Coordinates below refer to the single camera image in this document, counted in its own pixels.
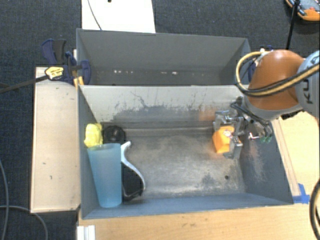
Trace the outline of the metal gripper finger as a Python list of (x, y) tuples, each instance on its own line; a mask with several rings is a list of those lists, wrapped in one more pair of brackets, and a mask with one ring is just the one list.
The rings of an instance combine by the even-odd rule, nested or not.
[(240, 158), (243, 143), (238, 137), (231, 138), (229, 144), (227, 144), (226, 147), (226, 151), (222, 153), (225, 158), (233, 160), (237, 160)]
[(214, 114), (213, 130), (217, 132), (223, 126), (231, 126), (234, 128), (233, 135), (240, 135), (244, 118), (239, 115), (236, 110), (221, 110)]

